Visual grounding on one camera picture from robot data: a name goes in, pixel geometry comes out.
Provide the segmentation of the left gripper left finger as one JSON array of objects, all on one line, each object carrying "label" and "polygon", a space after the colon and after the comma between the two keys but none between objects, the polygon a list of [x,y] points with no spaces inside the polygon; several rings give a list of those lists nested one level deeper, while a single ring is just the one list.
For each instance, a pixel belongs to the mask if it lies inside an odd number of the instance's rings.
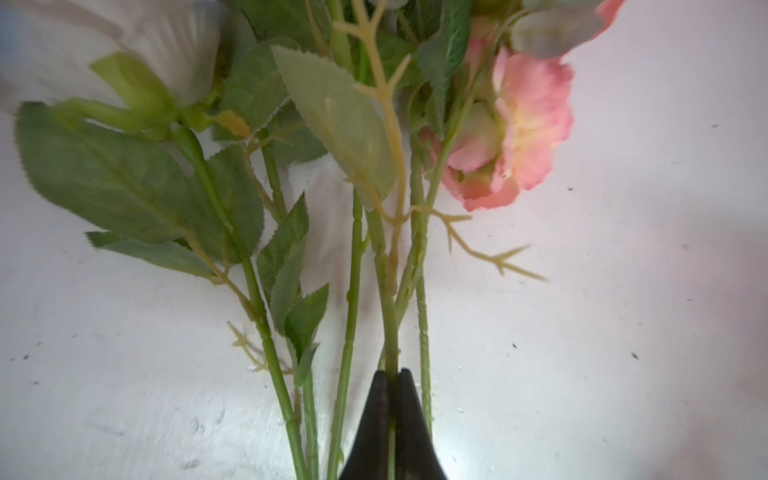
[{"label": "left gripper left finger", "polygon": [[340,480],[385,480],[388,478],[390,398],[383,371],[372,379],[349,458]]}]

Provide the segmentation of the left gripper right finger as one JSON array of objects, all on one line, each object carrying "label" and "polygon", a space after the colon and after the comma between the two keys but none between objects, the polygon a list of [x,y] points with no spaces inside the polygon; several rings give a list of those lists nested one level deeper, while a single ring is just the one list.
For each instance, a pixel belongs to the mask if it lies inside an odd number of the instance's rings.
[{"label": "left gripper right finger", "polygon": [[395,478],[447,480],[436,455],[412,372],[403,368],[394,394]]}]

